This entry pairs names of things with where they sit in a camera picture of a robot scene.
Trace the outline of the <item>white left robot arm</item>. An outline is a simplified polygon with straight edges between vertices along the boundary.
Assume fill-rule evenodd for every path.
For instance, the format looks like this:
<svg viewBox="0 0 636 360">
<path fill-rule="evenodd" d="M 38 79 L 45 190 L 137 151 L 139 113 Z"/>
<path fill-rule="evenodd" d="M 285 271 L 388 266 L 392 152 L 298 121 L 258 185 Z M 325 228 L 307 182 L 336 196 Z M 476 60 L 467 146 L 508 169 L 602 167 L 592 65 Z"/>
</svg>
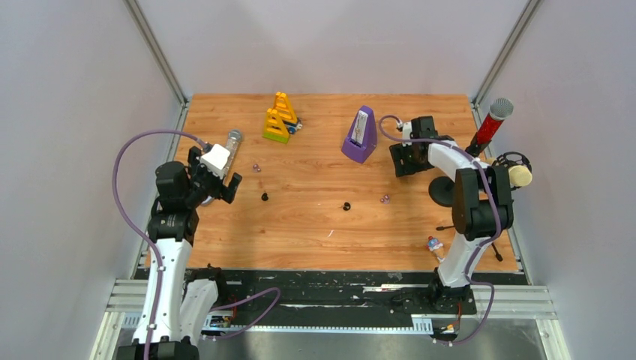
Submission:
<svg viewBox="0 0 636 360">
<path fill-rule="evenodd" d="M 147 235 L 152 245 L 148 288 L 141 319 L 130 345 L 117 359 L 198 359 L 197 343 L 212 310 L 230 300 L 219 268 L 208 266 L 186 279 L 199 223 L 197 207 L 210 200 L 231 203 L 242 177 L 224 184 L 235 150 L 215 144 L 192 147 L 188 163 L 170 161 L 155 170 L 158 197 Z"/>
</svg>

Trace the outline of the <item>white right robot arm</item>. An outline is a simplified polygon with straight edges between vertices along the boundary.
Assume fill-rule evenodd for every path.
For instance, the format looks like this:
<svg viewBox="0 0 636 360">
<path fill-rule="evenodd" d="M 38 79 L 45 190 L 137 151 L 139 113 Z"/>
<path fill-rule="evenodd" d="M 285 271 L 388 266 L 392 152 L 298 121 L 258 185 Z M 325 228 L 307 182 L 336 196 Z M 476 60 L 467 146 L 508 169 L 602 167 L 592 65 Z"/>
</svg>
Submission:
<svg viewBox="0 0 636 360">
<path fill-rule="evenodd" d="M 446 190 L 436 178 L 428 189 L 435 203 L 451 209 L 454 227 L 451 247 L 435 270 L 428 293 L 431 308 L 444 314 L 467 297 L 487 246 L 513 223 L 509 172 L 460 148 L 450 136 L 439 135 L 430 116 L 392 120 L 400 132 L 389 148 L 396 176 L 437 168 L 451 185 Z"/>
</svg>

